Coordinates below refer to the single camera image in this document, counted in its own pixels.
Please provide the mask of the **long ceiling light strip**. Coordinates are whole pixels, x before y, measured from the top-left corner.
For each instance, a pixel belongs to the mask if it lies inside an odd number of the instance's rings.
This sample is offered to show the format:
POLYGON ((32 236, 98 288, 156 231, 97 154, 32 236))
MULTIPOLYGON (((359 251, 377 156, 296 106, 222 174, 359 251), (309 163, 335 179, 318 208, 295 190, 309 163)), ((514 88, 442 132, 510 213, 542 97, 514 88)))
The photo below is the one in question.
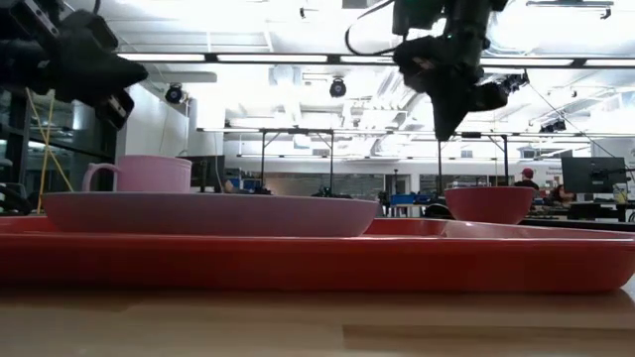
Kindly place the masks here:
MULTIPOLYGON (((294 55, 248 53, 120 53, 120 57, 147 63, 258 63, 258 64, 329 64, 329 65, 393 65, 389 56, 352 55, 294 55)), ((509 68, 582 68, 582 69, 634 69, 635 58, 548 58, 548 57, 483 57, 483 67, 509 68)))

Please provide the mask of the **pink plastic cup with handle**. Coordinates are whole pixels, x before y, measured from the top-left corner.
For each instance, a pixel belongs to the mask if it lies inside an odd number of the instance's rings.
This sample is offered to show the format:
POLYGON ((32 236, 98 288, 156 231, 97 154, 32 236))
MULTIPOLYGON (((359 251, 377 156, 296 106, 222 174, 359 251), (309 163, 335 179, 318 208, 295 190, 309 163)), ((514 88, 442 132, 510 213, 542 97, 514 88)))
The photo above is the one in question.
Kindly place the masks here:
POLYGON ((185 159, 127 155, 116 164, 89 164, 83 177, 82 190, 90 191, 93 176, 108 170, 115 176, 115 191, 178 192, 186 193, 191 187, 192 163, 185 159))

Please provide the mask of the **black background desk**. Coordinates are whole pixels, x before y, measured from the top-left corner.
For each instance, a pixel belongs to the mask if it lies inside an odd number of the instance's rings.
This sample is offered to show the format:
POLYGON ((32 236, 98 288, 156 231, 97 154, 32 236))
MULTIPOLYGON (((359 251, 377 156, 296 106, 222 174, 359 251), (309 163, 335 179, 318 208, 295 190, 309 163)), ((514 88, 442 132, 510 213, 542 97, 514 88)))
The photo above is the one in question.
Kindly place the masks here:
POLYGON ((627 211, 635 212, 635 201, 626 203, 616 202, 575 202, 568 208, 569 220, 594 220, 597 218, 617 219, 627 221, 627 211))

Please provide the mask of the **lilac plastic plate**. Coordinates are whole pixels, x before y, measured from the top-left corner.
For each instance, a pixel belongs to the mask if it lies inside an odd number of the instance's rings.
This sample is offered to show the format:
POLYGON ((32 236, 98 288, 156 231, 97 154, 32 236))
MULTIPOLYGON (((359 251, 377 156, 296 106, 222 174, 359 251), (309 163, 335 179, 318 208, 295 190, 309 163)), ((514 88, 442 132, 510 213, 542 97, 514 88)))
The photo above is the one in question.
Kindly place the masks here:
POLYGON ((58 192, 43 197, 61 231, 236 237, 357 237, 378 203, 351 198, 169 192, 58 192))

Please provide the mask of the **blue storage bin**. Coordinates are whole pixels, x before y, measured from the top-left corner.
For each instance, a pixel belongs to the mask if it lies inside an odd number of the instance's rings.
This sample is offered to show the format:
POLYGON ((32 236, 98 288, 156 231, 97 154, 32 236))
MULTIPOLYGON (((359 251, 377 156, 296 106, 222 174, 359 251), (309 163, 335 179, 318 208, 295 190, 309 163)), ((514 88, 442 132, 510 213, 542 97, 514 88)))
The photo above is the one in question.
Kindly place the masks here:
POLYGON ((391 205, 402 204, 428 204, 433 197, 428 194, 393 194, 390 198, 391 205))

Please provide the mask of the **dark glass partition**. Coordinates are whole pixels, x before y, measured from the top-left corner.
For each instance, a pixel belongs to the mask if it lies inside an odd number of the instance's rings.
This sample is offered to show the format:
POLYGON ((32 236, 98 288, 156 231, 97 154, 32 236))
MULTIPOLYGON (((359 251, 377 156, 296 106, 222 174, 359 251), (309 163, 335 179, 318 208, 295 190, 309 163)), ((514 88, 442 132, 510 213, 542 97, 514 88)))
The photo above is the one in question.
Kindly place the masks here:
POLYGON ((112 164, 117 131, 78 101, 0 88, 0 215, 42 213, 42 195, 81 189, 89 164, 112 164))

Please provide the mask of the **black computer monitor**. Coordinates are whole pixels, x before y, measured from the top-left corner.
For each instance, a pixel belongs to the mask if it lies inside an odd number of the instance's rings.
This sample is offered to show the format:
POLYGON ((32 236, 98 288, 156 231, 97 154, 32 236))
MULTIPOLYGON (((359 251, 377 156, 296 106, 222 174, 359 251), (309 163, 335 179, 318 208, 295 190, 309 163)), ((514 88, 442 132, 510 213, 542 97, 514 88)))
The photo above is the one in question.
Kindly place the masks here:
POLYGON ((564 188, 572 193, 612 193, 627 183, 623 158, 561 158, 564 188))

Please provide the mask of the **red plastic tray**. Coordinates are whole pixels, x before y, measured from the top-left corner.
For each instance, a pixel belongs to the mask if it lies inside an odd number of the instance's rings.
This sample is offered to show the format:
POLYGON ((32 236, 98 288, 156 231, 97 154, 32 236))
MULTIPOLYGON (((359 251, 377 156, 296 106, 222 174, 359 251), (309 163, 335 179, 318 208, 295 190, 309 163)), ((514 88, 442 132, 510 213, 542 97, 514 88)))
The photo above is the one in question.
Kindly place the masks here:
POLYGON ((230 291, 598 293, 635 232, 378 219, 360 237, 70 233, 0 218, 0 283, 230 291))

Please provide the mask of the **person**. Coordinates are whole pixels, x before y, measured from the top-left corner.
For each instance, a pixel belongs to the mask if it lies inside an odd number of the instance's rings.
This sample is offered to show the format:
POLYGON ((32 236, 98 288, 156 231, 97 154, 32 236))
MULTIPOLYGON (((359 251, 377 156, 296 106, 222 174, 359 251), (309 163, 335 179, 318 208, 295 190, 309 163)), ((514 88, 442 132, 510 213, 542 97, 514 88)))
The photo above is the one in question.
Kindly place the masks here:
POLYGON ((567 192, 562 184, 553 188, 549 195, 549 201, 552 205, 570 205, 575 201, 575 194, 567 192))
POLYGON ((533 190, 539 190, 539 186, 533 181, 534 171, 531 168, 525 168, 521 171, 521 179, 514 182, 515 186, 530 187, 533 190))

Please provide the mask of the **magenta plastic bowl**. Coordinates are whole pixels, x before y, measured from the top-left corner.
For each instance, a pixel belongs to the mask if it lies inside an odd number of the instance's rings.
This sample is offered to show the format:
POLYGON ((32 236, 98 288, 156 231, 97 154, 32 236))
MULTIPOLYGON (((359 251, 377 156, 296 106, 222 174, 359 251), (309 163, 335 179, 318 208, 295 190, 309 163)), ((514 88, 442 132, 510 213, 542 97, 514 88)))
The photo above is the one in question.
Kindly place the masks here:
POLYGON ((534 193, 522 186, 470 186, 448 189, 444 199, 455 220, 518 224, 529 213, 534 193))

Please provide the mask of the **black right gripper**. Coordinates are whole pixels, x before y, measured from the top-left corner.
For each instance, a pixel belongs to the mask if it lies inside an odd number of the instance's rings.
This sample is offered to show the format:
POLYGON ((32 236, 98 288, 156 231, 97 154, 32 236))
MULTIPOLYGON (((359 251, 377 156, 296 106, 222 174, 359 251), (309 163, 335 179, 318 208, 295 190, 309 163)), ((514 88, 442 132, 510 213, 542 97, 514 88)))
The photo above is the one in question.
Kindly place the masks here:
POLYGON ((406 41, 394 51, 394 63, 408 87, 431 98, 439 141, 453 135, 467 112, 508 104, 504 86, 496 82, 479 84, 480 67, 466 62, 450 40, 422 37, 406 41))

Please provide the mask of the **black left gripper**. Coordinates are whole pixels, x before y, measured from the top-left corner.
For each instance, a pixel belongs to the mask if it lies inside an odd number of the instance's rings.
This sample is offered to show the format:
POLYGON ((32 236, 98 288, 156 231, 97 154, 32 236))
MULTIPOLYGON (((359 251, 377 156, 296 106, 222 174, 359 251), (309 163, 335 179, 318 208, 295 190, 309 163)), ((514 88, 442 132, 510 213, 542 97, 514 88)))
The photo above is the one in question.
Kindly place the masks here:
POLYGON ((146 69, 115 53, 118 40, 94 7, 60 17, 62 0, 9 0, 9 88, 79 101, 117 130, 134 108, 127 92, 146 69))

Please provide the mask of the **grey ceiling rail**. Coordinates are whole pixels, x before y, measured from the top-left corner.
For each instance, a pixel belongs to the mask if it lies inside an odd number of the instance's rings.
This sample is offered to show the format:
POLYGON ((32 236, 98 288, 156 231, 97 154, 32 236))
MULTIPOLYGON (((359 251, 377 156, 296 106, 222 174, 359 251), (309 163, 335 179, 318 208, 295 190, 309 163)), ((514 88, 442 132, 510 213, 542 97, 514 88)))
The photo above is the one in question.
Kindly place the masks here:
POLYGON ((527 7, 542 8, 573 8, 573 9, 600 9, 604 13, 600 16, 602 20, 612 15, 613 0, 527 0, 527 7))

